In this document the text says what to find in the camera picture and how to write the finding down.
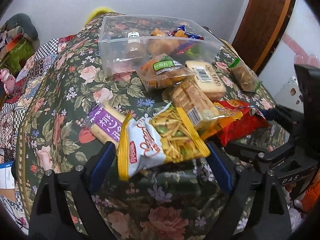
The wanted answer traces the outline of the purple coconut biscuit pack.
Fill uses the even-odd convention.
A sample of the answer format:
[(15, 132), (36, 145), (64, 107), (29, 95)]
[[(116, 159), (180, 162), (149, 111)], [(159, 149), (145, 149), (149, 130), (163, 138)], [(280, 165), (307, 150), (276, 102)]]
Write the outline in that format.
[(124, 120), (125, 116), (105, 100), (89, 111), (84, 124), (101, 143), (105, 144), (109, 141), (118, 148)]

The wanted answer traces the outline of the green patterned bag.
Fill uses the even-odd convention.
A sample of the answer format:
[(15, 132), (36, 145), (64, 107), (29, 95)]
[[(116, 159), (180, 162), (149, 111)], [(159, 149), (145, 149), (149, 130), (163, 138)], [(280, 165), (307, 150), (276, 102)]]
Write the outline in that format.
[(16, 76), (34, 54), (34, 49), (28, 40), (21, 38), (20, 41), (1, 60), (1, 69), (8, 68), (13, 76)]

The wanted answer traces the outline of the clear plastic storage box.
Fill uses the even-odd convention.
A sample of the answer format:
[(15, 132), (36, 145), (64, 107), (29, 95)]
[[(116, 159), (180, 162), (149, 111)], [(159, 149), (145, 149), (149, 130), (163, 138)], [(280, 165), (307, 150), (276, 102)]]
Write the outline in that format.
[[(185, 25), (186, 31), (203, 36), (204, 40), (171, 37), (168, 32)], [(125, 44), (126, 34), (137, 29), (143, 46), (141, 58), (127, 58)], [(195, 41), (197, 44), (188, 52), (174, 54), (179, 40)], [(102, 69), (106, 77), (114, 74), (135, 72), (152, 58), (167, 54), (179, 63), (188, 60), (213, 62), (222, 48), (222, 42), (196, 22), (183, 18), (157, 15), (117, 15), (104, 16), (99, 34), (99, 51)]]

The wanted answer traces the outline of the green-edged nut snack pack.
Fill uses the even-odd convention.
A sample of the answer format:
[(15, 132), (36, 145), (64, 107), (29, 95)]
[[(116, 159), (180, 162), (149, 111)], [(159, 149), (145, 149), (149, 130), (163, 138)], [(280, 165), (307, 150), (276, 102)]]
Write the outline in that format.
[(239, 58), (234, 60), (229, 69), (243, 91), (255, 93), (259, 89), (261, 82), (256, 73)]

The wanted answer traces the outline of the barcode biscuit pack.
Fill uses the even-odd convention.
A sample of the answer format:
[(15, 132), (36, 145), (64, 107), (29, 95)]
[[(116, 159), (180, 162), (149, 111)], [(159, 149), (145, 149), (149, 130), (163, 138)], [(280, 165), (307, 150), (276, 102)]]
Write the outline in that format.
[(194, 82), (211, 101), (220, 101), (225, 96), (225, 85), (211, 63), (189, 60), (185, 66), (195, 73)]

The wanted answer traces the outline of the pink plush toy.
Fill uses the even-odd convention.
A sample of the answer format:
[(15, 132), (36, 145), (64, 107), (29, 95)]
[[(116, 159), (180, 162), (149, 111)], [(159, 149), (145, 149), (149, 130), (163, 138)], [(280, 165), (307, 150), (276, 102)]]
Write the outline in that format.
[(8, 68), (1, 69), (1, 82), (3, 83), (6, 94), (12, 95), (15, 90), (16, 79)]

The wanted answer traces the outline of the brown bottle with label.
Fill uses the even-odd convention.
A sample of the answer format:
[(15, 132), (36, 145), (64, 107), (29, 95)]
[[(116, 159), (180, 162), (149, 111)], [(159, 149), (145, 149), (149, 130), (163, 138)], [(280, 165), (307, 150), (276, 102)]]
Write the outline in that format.
[(125, 56), (130, 59), (141, 58), (143, 56), (143, 46), (139, 39), (139, 31), (131, 29), (127, 32), (126, 37), (128, 40), (125, 44)]

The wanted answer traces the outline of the red snack bag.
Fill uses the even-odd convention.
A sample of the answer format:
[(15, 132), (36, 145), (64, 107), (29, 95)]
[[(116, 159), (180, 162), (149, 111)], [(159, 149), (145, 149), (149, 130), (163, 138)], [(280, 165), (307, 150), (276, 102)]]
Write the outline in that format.
[(217, 119), (201, 135), (203, 140), (217, 136), (222, 146), (252, 134), (260, 128), (267, 128), (269, 123), (262, 112), (255, 106), (240, 100), (214, 102), (219, 111)]

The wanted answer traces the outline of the blue snack bag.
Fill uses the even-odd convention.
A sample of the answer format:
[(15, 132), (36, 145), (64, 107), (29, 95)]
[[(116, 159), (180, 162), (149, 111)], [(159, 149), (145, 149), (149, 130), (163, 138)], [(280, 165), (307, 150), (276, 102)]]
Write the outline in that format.
[[(191, 38), (191, 39), (200, 40), (200, 41), (204, 40), (203, 36), (187, 32), (185, 25), (180, 25), (176, 29), (169, 31), (168, 35), (171, 37)], [(178, 47), (173, 50), (173, 53), (177, 55), (190, 51), (197, 44), (197, 42), (195, 41), (184, 41), (184, 40), (179, 40), (178, 43), (179, 43)]]

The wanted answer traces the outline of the floral bedspread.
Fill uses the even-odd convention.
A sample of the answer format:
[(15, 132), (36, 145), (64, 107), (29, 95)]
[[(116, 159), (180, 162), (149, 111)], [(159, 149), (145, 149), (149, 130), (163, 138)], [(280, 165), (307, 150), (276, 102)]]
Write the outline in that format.
[[(127, 113), (148, 117), (165, 106), (162, 95), (147, 93), (135, 73), (104, 76), (98, 48), (102, 22), (99, 17), (87, 24), (51, 66), (43, 49), (37, 53), (34, 65), (44, 67), (44, 76), (31, 94), (17, 140), (17, 175), (27, 216), (47, 170), (69, 172), (102, 148), (84, 124), (97, 103), (107, 102), (98, 123), (114, 139)], [(225, 201), (203, 159), (126, 182), (118, 179), (113, 164), (92, 198), (118, 239), (203, 239)]]

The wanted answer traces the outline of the yellow white chips bag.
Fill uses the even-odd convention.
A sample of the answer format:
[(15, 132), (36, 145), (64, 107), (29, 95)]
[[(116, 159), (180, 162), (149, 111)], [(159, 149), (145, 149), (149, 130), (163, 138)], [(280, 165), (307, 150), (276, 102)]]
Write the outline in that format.
[(151, 118), (127, 114), (117, 149), (119, 179), (142, 170), (210, 156), (210, 150), (181, 107), (168, 104)]

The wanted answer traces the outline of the brown wooden door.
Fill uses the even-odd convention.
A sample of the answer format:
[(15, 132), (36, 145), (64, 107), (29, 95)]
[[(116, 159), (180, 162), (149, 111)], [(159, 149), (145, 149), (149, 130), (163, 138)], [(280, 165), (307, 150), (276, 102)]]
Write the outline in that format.
[(296, 0), (249, 0), (232, 42), (241, 59), (260, 74), (289, 23)]

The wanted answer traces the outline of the green label bread pack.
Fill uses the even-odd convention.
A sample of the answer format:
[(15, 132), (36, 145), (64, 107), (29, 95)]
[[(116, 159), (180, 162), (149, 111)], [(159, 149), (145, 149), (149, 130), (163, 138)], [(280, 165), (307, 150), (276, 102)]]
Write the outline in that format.
[(167, 54), (158, 55), (136, 70), (147, 92), (165, 89), (185, 79), (194, 77), (194, 72)]

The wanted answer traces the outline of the tan cake pack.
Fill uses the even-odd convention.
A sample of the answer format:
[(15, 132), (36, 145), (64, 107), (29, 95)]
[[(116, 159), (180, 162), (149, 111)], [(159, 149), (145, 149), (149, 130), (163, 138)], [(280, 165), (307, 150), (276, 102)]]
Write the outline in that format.
[(226, 118), (225, 111), (219, 110), (208, 96), (193, 81), (184, 80), (167, 89), (175, 107), (181, 107), (197, 131), (207, 129), (220, 118)]

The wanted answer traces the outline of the grey cushion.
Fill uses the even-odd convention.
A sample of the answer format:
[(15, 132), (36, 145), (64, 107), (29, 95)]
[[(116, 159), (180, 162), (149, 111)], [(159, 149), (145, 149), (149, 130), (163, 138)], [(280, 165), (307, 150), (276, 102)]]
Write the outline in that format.
[(22, 33), (23, 36), (31, 41), (38, 39), (38, 32), (31, 22), (28, 15), (19, 13), (9, 18), (5, 24), (6, 31), (12, 31), (18, 28), (18, 34)]

